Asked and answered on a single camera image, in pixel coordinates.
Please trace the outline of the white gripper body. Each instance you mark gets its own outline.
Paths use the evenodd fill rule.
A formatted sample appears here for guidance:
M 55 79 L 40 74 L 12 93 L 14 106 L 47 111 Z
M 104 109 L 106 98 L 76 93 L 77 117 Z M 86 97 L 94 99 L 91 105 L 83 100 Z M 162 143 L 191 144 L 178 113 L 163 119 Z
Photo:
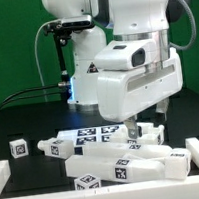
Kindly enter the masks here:
M 146 73 L 144 67 L 130 71 L 101 71 L 97 80 L 100 115 L 107 121 L 123 122 L 157 104 L 182 88 L 179 55 L 170 48 L 163 68 Z

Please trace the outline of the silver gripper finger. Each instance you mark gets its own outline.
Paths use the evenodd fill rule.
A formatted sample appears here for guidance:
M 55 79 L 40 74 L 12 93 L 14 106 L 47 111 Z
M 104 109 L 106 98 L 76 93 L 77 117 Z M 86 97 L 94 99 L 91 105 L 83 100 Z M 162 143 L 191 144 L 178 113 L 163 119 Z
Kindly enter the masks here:
M 169 99 L 165 98 L 157 103 L 156 112 L 161 115 L 162 120 L 165 122 L 167 118 L 167 109 L 169 107 Z
M 139 130 L 135 117 L 127 118 L 123 123 L 127 127 L 128 136 L 134 140 L 137 139 Z

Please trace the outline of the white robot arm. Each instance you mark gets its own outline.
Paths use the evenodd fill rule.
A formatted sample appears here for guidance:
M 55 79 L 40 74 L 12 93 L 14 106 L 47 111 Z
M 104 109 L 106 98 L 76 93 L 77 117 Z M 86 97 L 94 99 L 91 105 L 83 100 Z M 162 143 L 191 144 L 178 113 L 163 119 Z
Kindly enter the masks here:
M 42 0 L 55 15 L 48 28 L 56 45 L 72 41 L 71 107 L 96 107 L 121 122 L 130 138 L 141 132 L 138 113 L 152 105 L 165 111 L 182 88 L 178 46 L 169 24 L 188 11 L 189 0 Z

